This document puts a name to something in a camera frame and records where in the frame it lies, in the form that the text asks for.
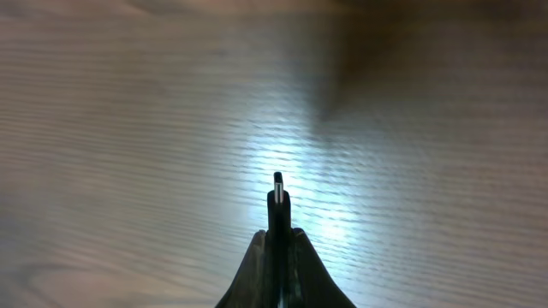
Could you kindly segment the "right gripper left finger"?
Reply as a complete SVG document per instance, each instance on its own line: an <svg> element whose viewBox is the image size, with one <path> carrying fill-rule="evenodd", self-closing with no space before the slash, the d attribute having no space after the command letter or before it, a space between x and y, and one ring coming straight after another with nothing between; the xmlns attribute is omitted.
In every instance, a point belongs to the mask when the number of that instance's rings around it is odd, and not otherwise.
<svg viewBox="0 0 548 308"><path fill-rule="evenodd" d="M267 232L251 239L238 270L216 308L266 308L272 303L272 255Z"/></svg>

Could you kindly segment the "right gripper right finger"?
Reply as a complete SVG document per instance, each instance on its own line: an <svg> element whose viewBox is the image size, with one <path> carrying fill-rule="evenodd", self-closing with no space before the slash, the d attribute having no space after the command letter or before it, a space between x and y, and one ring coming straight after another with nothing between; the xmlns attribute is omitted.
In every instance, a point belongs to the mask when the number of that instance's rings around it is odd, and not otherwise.
<svg viewBox="0 0 548 308"><path fill-rule="evenodd" d="M302 228L293 228L288 251L288 307L355 308L337 286Z"/></svg>

